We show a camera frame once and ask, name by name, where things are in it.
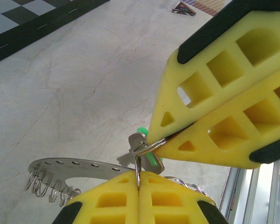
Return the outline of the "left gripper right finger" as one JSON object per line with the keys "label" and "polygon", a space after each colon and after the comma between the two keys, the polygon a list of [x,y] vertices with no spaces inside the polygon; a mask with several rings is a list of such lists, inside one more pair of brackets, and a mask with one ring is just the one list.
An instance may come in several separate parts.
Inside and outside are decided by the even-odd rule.
{"label": "left gripper right finger", "polygon": [[139,224],[228,224],[207,196],[155,173],[140,173]]}

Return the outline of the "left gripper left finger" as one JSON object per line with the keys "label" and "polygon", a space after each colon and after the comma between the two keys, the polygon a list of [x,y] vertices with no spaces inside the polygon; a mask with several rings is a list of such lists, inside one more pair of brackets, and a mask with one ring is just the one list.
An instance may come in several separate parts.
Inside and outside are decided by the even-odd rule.
{"label": "left gripper left finger", "polygon": [[138,196],[135,172],[125,172],[72,198],[52,224],[138,224]]}

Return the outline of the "key with green tag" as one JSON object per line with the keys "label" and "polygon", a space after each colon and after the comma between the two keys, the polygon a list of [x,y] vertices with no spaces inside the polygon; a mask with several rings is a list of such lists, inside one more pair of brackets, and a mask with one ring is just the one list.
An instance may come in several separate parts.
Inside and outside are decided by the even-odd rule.
{"label": "key with green tag", "polygon": [[[146,147],[146,138],[148,130],[144,127],[137,129],[136,133],[128,137],[130,145],[129,152],[117,158],[118,163],[121,166],[127,167],[130,164],[135,164],[135,156],[132,151],[140,146]],[[161,174],[165,170],[162,158],[156,157],[152,152],[141,156],[141,167],[145,171],[150,171],[155,174]]]}

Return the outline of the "black and red triangle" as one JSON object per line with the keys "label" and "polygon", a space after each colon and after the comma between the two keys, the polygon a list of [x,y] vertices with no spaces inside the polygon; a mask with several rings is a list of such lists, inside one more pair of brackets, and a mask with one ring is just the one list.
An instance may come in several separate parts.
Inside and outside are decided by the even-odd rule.
{"label": "black and red triangle", "polygon": [[183,1],[179,1],[171,10],[172,13],[195,16],[196,12],[192,10],[189,5]]}

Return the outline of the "black and grey chessboard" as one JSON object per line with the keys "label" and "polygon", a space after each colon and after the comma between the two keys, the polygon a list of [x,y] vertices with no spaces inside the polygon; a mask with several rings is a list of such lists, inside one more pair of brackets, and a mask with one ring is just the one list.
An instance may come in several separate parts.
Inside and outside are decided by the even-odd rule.
{"label": "black and grey chessboard", "polygon": [[109,0],[0,0],[0,61]]}

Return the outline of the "aluminium mounting rail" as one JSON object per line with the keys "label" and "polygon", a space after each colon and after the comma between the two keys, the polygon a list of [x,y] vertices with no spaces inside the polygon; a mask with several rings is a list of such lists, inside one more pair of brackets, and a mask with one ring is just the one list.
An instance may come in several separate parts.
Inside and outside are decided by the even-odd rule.
{"label": "aluminium mounting rail", "polygon": [[229,224],[280,224],[280,160],[254,170],[231,168],[219,210]]}

